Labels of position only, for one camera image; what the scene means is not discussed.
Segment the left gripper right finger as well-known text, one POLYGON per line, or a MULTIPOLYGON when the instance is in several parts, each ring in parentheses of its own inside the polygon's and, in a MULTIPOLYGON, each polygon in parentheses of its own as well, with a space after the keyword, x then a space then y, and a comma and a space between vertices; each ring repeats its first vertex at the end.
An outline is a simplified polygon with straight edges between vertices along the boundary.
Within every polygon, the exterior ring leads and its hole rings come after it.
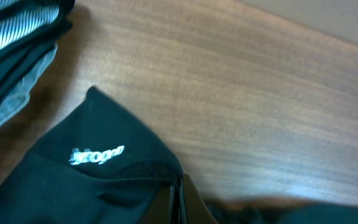
POLYGON ((218 224, 188 174, 181 180, 179 202, 182 224, 218 224))

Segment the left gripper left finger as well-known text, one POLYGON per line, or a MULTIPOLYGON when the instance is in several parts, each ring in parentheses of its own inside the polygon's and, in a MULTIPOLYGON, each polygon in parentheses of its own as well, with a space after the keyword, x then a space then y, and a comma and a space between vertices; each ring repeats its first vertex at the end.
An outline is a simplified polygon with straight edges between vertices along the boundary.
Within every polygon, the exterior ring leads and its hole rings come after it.
POLYGON ((162 186, 155 194, 150 205, 137 224, 174 224, 176 223, 176 188, 162 186))

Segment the black polo shirt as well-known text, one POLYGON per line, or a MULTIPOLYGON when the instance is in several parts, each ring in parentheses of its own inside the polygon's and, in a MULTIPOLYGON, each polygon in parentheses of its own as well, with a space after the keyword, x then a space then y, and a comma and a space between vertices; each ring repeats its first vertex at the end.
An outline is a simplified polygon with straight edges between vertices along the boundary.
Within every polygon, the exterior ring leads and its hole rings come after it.
MULTIPOLYGON (((141 121, 92 87, 61 123, 40 138, 0 186, 0 224, 137 223, 162 186, 176 188, 181 165, 141 121)), ((317 204, 287 210, 227 211, 218 223, 358 223, 358 208, 317 204)))

